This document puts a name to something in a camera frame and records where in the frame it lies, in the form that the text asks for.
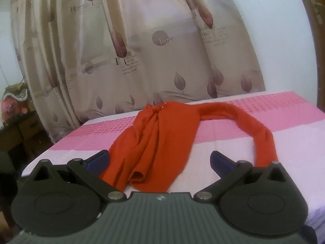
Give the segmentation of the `red knit sweater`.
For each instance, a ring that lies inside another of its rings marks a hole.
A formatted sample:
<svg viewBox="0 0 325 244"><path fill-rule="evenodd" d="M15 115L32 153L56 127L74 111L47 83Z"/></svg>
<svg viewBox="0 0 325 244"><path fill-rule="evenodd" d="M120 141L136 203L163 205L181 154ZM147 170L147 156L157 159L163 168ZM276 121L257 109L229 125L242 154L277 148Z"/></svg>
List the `red knit sweater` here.
<svg viewBox="0 0 325 244"><path fill-rule="evenodd" d="M119 191L130 185L143 192L167 192L184 170L201 121L229 119L253 138L257 167L277 160L271 131L239 107L224 103L146 105L108 152L101 179Z"/></svg>

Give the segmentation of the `dark wooden side cabinet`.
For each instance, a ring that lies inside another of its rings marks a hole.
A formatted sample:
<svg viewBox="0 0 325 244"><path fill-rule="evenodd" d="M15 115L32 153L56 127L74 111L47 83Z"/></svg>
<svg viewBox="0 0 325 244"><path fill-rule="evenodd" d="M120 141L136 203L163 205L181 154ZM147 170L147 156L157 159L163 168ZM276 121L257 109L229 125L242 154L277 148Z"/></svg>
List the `dark wooden side cabinet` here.
<svg viewBox="0 0 325 244"><path fill-rule="evenodd" d="M53 146L37 113L30 112L11 120L1 128L1 151L19 148L35 158Z"/></svg>

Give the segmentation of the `pink white checkered bedsheet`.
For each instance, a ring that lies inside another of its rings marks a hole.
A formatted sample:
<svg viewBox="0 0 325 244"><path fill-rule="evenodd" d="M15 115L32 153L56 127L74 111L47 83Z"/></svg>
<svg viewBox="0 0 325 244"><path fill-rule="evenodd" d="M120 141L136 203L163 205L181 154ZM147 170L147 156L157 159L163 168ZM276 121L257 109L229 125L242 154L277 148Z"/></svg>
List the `pink white checkered bedsheet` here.
<svg viewBox="0 0 325 244"><path fill-rule="evenodd" d="M324 113L292 92L250 94L224 98L262 122L273 133L276 152L309 206L307 223L324 243ZM41 154L62 164L108 148L129 127L135 112L89 120ZM253 141L230 120L199 125L189 162L171 190L194 192L217 179L209 165L212 151L232 160L252 160Z"/></svg>

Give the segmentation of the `floral decorative item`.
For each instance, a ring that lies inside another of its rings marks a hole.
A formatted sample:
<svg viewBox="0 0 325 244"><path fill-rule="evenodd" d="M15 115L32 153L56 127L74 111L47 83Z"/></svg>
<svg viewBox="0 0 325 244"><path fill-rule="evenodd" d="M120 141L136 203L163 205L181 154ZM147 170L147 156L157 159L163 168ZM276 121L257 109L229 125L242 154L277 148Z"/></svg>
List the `floral decorative item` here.
<svg viewBox="0 0 325 244"><path fill-rule="evenodd" d="M20 82L6 87L1 97L1 122L4 126L34 110L35 107L26 83Z"/></svg>

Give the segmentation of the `beige leaf print curtain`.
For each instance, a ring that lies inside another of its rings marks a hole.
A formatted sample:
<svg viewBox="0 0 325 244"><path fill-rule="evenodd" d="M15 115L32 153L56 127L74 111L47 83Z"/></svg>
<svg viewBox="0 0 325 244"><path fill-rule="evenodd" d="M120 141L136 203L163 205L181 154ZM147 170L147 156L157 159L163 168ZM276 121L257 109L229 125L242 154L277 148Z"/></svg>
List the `beige leaf print curtain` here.
<svg viewBox="0 0 325 244"><path fill-rule="evenodd" d="M233 0L12 0L19 68L52 142L86 121L265 89Z"/></svg>

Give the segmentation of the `brown wooden door frame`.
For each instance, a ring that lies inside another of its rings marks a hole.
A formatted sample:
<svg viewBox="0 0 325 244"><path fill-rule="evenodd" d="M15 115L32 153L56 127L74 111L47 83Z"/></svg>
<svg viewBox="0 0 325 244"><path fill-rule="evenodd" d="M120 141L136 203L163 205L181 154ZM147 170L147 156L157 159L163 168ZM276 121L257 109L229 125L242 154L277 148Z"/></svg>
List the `brown wooden door frame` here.
<svg viewBox="0 0 325 244"><path fill-rule="evenodd" d="M317 107L324 111L324 6L325 0L302 0L309 19L317 63Z"/></svg>

